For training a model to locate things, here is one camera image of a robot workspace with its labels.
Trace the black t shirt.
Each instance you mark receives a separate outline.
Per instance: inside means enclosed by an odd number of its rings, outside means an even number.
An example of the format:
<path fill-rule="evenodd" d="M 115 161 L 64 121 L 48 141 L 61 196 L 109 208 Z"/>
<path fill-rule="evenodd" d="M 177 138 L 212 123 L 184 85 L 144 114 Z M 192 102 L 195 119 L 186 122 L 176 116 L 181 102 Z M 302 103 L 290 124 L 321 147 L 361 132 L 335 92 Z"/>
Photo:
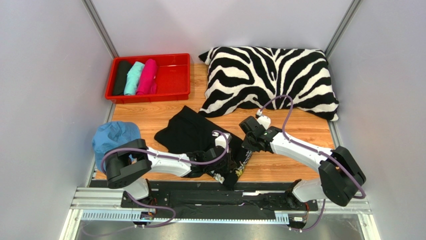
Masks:
<path fill-rule="evenodd" d="M 158 131 L 154 139 L 172 154 L 207 152 L 216 146 L 213 131 L 228 131 L 209 121 L 188 106 L 174 115 L 166 128 Z M 194 165 L 185 178 L 199 178 L 204 174 L 213 177 L 226 188 L 233 190 L 253 152 L 242 147 L 243 140 L 231 133 L 228 162 L 221 160 L 213 165 Z"/>

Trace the blue bucket hat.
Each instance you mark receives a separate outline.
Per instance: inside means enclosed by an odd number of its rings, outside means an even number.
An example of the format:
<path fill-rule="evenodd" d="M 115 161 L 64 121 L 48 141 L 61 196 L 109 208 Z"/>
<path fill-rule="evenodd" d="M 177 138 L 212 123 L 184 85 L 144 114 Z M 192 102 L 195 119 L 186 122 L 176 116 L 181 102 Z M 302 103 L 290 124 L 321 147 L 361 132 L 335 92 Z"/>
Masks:
<path fill-rule="evenodd" d="M 97 169 L 101 170 L 105 153 L 140 138 L 140 129 L 133 122 L 110 121 L 100 125 L 91 142 Z"/>

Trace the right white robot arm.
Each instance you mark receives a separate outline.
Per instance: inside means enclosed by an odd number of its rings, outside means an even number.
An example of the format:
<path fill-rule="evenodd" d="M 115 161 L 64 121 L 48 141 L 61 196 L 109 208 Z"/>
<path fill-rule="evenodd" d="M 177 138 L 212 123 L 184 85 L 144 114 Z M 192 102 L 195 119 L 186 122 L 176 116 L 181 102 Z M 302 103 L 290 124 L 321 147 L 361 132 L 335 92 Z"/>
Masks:
<path fill-rule="evenodd" d="M 271 125 L 267 116 L 244 119 L 239 127 L 245 134 L 242 147 L 252 152 L 269 152 L 289 157 L 313 169 L 319 175 L 312 180 L 296 180 L 287 190 L 290 197 L 304 203 L 328 199 L 345 207 L 357 197 L 367 178 L 350 151 L 320 147 Z"/>

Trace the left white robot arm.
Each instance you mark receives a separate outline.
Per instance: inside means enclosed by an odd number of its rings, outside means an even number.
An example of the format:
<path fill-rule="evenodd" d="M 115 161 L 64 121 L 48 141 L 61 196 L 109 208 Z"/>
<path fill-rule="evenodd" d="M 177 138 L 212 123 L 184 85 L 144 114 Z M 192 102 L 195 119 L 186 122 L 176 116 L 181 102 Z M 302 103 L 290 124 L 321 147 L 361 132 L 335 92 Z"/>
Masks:
<path fill-rule="evenodd" d="M 219 136 L 216 145 L 208 150 L 168 153 L 136 139 L 109 150 L 100 162 L 100 170 L 107 177 L 110 189 L 124 189 L 135 200 L 151 195 L 151 186 L 143 176 L 147 173 L 165 173 L 181 178 L 198 178 L 204 174 L 225 179 L 237 164 L 225 138 Z"/>

